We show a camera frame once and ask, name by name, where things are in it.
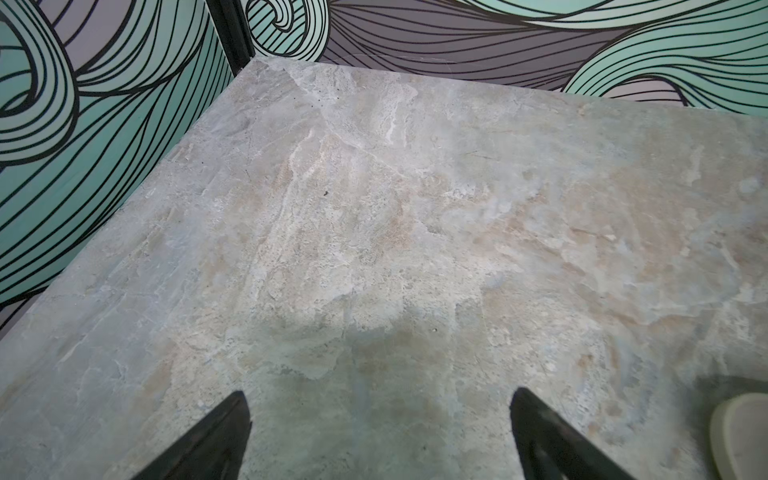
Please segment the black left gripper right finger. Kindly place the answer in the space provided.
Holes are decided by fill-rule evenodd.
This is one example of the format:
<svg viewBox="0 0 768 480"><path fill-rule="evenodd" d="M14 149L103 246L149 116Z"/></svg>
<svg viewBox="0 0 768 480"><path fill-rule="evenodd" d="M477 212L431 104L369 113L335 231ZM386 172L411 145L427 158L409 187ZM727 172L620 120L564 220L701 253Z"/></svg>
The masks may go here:
<svg viewBox="0 0 768 480"><path fill-rule="evenodd" d="M509 411L526 479L633 479L531 390L516 389Z"/></svg>

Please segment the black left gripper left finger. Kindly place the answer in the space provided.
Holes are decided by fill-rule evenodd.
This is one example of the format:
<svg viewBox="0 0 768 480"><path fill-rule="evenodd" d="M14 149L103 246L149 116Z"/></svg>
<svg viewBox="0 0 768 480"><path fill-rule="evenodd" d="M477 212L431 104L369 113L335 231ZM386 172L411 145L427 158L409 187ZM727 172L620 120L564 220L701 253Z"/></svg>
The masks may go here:
<svg viewBox="0 0 768 480"><path fill-rule="evenodd" d="M137 473L134 479L236 480L251 428L245 394L235 391Z"/></svg>

